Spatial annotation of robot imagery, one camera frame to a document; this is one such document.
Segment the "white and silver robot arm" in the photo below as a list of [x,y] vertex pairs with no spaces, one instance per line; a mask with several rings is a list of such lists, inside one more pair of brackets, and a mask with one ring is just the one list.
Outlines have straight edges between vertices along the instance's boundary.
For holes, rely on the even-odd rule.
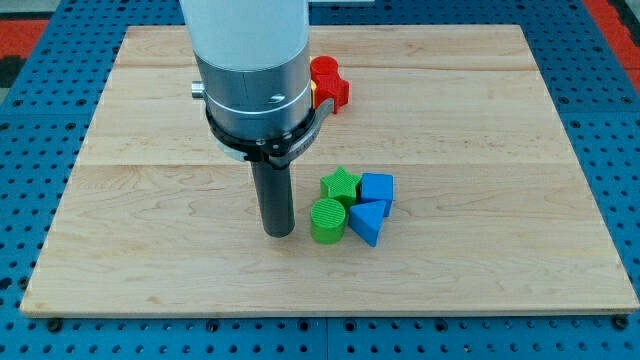
[[180,0],[212,133],[239,159],[283,168],[317,137],[306,0]]

